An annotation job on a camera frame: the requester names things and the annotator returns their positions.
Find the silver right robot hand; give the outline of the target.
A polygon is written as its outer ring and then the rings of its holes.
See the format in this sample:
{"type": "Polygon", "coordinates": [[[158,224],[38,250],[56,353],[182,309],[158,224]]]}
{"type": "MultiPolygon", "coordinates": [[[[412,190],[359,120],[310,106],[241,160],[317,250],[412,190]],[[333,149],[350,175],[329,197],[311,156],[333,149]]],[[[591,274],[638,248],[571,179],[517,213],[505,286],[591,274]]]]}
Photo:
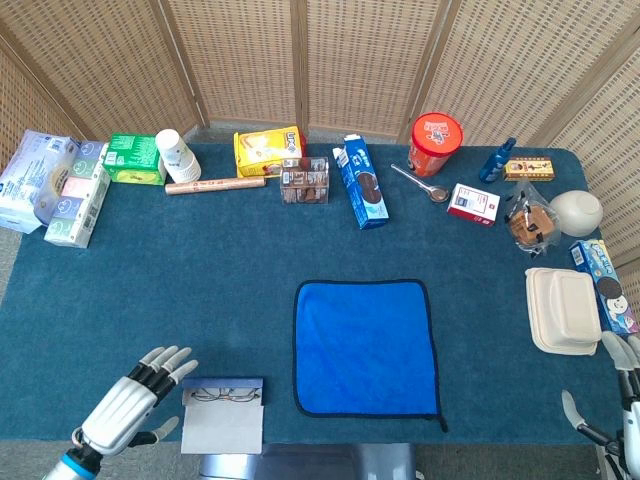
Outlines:
{"type": "Polygon", "coordinates": [[[605,459],[615,478],[623,480],[622,473],[625,473],[632,480],[640,480],[640,338],[628,336],[624,339],[605,331],[601,342],[617,372],[623,429],[613,438],[588,424],[567,390],[561,393],[564,414],[576,431],[604,448],[605,459]]]}

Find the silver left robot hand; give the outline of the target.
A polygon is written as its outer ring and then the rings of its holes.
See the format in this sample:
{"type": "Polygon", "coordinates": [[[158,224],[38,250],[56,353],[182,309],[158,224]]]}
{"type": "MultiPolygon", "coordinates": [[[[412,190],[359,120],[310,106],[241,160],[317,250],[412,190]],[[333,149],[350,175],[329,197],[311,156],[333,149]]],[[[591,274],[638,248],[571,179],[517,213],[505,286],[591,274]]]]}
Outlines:
{"type": "Polygon", "coordinates": [[[73,431],[73,445],[111,457],[126,448],[152,445],[166,438],[178,426],[177,416],[151,431],[142,427],[168,393],[198,366],[190,354],[189,347],[176,345],[156,347],[145,354],[73,431]]]}

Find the blue folding glasses case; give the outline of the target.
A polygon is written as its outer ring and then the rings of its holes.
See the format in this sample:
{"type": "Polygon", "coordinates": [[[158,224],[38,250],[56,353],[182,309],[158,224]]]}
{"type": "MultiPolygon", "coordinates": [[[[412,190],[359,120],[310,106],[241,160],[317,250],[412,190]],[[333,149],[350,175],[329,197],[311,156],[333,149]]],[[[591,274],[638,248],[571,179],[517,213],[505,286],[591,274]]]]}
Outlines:
{"type": "Polygon", "coordinates": [[[181,452],[187,455],[260,454],[263,446],[263,386],[261,378],[187,378],[182,383],[184,423],[181,452]],[[249,403],[201,402],[191,394],[234,389],[237,394],[258,389],[260,399],[249,403]]]}

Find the black wire eyeglasses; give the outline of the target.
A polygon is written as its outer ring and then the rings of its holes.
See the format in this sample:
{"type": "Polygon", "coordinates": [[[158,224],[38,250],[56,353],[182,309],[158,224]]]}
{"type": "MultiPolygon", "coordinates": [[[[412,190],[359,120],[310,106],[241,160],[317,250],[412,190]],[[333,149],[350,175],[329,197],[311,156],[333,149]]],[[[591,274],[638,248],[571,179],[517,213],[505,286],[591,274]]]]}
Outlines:
{"type": "Polygon", "coordinates": [[[201,402],[229,401],[234,403],[249,403],[253,400],[260,399],[261,394],[258,389],[250,389],[247,393],[237,394],[234,389],[218,389],[216,392],[211,392],[201,388],[194,391],[191,397],[201,402]]]}

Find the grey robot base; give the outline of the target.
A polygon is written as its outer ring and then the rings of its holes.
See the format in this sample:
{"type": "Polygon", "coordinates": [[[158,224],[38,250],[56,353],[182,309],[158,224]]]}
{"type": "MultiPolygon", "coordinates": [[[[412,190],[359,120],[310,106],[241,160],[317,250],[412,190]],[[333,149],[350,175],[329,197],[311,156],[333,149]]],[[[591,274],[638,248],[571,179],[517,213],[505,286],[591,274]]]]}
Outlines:
{"type": "Polygon", "coordinates": [[[409,443],[269,444],[260,454],[204,455],[198,480],[424,480],[409,443]]]}

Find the beige takeaway container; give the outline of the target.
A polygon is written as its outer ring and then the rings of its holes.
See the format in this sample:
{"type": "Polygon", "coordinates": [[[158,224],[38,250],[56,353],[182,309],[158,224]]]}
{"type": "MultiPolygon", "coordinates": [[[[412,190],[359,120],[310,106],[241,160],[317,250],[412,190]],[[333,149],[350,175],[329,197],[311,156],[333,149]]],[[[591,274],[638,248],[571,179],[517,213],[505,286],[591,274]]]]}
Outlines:
{"type": "Polygon", "coordinates": [[[536,347],[550,354],[594,355],[602,330],[591,277],[567,269],[530,268],[525,284],[536,347]]]}

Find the light blue cartoon cookie box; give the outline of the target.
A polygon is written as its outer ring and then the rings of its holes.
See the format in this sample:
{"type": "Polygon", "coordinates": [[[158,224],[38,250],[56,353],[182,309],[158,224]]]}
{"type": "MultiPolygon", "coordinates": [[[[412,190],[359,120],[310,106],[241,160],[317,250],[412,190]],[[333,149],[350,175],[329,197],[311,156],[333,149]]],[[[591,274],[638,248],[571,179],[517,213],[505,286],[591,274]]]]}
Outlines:
{"type": "Polygon", "coordinates": [[[588,274],[595,290],[603,330],[621,336],[640,333],[637,322],[603,240],[577,240],[570,248],[575,269],[588,274]]]}

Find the teal table mat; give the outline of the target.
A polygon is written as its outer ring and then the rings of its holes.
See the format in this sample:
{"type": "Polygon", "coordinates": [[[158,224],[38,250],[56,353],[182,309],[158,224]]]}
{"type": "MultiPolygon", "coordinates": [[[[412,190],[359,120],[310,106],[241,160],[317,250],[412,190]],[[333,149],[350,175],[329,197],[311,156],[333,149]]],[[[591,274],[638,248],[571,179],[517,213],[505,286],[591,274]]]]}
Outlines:
{"type": "Polygon", "coordinates": [[[85,249],[23,237],[0,303],[0,440],[65,440],[157,346],[190,347],[198,374],[261,377],[269,443],[575,444],[561,394],[595,426],[622,425],[613,363],[532,342],[525,272],[568,268],[571,240],[537,258],[506,226],[430,202],[371,145],[389,212],[359,228],[338,173],[320,205],[279,184],[169,196],[114,183],[85,249]],[[307,280],[417,279],[427,289],[443,420],[317,418],[294,400],[294,298],[307,280]]]}

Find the pastel tissue multipack box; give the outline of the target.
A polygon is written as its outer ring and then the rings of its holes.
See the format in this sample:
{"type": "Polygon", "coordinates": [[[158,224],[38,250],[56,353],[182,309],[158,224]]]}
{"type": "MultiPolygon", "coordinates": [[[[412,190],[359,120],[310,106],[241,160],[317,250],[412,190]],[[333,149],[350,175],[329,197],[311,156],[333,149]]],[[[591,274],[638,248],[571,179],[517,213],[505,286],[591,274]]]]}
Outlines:
{"type": "Polygon", "coordinates": [[[82,142],[44,240],[64,247],[87,248],[111,178],[103,166],[108,143],[82,142]]]}

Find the white bowl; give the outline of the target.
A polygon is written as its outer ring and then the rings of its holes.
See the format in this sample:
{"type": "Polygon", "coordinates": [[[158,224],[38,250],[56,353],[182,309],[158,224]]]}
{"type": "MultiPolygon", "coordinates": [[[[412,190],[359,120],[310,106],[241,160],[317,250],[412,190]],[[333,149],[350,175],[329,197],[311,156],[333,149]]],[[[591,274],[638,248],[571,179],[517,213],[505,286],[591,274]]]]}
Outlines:
{"type": "Polygon", "coordinates": [[[598,198],[583,190],[557,195],[550,205],[559,218],[561,232],[571,237],[592,234],[599,227],[604,214],[598,198]]]}

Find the clear bag of cookies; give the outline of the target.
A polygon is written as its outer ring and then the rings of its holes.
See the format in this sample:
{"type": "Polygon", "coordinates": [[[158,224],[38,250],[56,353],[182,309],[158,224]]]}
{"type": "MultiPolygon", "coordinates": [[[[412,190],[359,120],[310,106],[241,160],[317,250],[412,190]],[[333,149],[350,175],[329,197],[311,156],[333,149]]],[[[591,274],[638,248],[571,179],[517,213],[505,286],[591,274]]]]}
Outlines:
{"type": "Polygon", "coordinates": [[[504,223],[520,250],[535,258],[559,244],[559,217],[528,179],[519,180],[505,202],[504,223]]]}

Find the large blue white tissue pack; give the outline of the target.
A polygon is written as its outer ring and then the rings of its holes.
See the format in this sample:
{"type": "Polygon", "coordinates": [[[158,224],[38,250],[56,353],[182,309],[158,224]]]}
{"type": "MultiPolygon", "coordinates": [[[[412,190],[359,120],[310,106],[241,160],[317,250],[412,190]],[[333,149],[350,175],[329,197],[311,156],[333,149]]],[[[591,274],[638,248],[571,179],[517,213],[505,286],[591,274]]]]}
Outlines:
{"type": "Polygon", "coordinates": [[[0,227],[30,234],[50,223],[79,147],[71,137],[24,132],[0,174],[0,227]]]}

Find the wooden rolling pin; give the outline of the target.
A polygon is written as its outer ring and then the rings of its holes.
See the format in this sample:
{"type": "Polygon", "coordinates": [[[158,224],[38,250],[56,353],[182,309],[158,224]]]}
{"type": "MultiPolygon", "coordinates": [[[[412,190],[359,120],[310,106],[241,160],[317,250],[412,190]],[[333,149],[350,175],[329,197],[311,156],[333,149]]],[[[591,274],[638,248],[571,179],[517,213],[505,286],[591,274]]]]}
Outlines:
{"type": "Polygon", "coordinates": [[[194,181],[188,183],[172,183],[165,186],[167,195],[185,195],[204,192],[261,188],[266,186],[264,177],[225,178],[194,181]]]}

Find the green tissue box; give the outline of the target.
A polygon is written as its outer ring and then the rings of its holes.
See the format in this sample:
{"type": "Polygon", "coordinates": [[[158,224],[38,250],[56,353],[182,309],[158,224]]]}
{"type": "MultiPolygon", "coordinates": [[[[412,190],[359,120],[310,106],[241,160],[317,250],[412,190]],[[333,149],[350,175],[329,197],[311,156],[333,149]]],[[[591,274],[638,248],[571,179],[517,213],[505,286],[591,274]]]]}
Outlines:
{"type": "Polygon", "coordinates": [[[166,181],[154,135],[113,133],[103,166],[116,183],[163,186],[166,181]]]}

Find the blue cloth with black edge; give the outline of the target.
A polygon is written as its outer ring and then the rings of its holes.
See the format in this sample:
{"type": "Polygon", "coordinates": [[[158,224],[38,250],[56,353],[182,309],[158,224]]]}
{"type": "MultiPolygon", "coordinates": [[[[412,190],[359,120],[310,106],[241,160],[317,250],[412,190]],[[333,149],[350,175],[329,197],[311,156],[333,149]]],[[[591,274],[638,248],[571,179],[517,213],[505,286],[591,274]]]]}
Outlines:
{"type": "Polygon", "coordinates": [[[426,285],[419,279],[309,280],[295,293],[292,383],[314,418],[448,425],[426,285]]]}

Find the stack of white paper cups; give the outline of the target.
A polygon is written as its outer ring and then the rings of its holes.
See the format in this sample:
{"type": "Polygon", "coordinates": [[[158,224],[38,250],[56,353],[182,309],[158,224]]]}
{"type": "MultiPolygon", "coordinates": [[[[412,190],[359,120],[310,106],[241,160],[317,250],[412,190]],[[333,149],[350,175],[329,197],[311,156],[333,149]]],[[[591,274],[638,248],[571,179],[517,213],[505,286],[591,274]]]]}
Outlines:
{"type": "Polygon", "coordinates": [[[155,136],[155,144],[174,183],[189,183],[200,179],[200,164],[176,130],[159,131],[155,136]]]}

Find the small red white box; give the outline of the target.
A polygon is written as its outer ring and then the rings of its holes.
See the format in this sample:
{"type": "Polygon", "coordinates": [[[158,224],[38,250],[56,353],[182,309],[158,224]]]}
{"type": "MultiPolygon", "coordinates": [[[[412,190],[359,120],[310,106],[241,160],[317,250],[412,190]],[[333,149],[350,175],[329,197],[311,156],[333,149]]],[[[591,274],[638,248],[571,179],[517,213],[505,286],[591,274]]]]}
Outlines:
{"type": "Polygon", "coordinates": [[[452,190],[447,213],[471,222],[493,226],[496,222],[500,197],[464,184],[452,190]]]}

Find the small yellow brown box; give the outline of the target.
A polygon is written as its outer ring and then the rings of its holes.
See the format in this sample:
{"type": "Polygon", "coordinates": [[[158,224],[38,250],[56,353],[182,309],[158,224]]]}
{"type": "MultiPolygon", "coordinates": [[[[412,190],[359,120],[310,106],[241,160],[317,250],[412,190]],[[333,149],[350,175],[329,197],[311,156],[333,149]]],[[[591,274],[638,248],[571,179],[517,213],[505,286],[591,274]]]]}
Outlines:
{"type": "Polygon", "coordinates": [[[551,181],[555,179],[555,171],[549,156],[512,157],[503,168],[505,181],[551,181]]]}

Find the clear box of brown cookies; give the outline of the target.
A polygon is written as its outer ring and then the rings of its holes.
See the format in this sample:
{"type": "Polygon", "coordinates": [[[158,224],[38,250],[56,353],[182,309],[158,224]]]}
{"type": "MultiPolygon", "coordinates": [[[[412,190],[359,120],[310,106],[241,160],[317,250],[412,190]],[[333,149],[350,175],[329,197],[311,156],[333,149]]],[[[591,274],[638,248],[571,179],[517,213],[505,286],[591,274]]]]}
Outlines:
{"type": "Polygon", "coordinates": [[[329,161],[326,157],[282,160],[280,193],[284,204],[327,203],[329,186],[329,161]]]}

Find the blue spray bottle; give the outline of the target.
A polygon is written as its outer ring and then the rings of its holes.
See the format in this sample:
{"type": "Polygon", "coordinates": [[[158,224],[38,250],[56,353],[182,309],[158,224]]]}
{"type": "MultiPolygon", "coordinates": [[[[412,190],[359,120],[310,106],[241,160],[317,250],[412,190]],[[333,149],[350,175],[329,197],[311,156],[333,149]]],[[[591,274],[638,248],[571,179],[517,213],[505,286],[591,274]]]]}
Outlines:
{"type": "Polygon", "coordinates": [[[487,159],[479,173],[479,179],[483,183],[493,183],[497,180],[506,163],[510,160],[512,149],[516,144],[514,137],[497,148],[487,159]]]}

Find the yellow cracker box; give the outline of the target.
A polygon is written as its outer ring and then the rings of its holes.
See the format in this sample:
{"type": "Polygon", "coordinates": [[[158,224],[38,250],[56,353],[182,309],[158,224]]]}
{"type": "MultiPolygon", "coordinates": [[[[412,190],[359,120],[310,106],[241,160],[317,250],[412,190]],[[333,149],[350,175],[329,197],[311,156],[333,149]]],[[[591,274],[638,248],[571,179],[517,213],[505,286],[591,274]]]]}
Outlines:
{"type": "Polygon", "coordinates": [[[281,173],[282,160],[305,156],[306,137],[298,126],[233,136],[238,178],[275,178],[281,173]]]}

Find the metal spoon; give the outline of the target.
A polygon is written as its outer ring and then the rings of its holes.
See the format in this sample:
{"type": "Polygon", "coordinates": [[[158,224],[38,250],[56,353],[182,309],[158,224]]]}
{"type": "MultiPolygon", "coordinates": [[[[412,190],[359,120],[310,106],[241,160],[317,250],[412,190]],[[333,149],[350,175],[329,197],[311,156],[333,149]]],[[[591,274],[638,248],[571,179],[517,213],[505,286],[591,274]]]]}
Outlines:
{"type": "Polygon", "coordinates": [[[390,168],[424,191],[432,202],[444,203],[449,199],[450,192],[448,189],[442,186],[429,185],[394,163],[390,164],[390,168]]]}

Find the blue sandwich cookie box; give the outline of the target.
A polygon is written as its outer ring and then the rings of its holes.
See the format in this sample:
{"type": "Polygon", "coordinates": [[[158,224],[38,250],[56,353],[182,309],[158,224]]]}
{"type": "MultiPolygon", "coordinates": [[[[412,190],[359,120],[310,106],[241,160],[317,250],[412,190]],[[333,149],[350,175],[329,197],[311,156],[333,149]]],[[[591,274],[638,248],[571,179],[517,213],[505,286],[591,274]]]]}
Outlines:
{"type": "Polygon", "coordinates": [[[333,156],[361,230],[385,225],[389,214],[366,142],[357,134],[344,137],[333,156]]]}

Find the orange instant noodle tub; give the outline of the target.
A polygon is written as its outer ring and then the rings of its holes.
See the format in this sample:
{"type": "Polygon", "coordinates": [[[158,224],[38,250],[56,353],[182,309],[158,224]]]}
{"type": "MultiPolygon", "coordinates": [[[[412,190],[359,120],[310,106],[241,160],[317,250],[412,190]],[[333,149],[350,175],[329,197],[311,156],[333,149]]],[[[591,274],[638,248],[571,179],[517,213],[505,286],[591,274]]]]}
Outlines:
{"type": "Polygon", "coordinates": [[[420,115],[411,128],[408,165],[420,177],[437,174],[463,143],[463,129],[448,114],[420,115]]]}

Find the woven folding screen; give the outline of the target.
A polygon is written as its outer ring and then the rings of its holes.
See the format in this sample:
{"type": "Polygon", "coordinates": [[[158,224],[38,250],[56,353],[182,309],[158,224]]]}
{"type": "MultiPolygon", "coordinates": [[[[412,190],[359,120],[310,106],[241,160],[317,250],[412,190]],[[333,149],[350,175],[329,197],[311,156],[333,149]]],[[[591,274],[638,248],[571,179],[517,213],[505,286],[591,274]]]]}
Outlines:
{"type": "Polygon", "coordinates": [[[575,152],[613,259],[640,262],[640,0],[0,0],[0,169],[28,128],[405,144],[429,111],[575,152]]]}

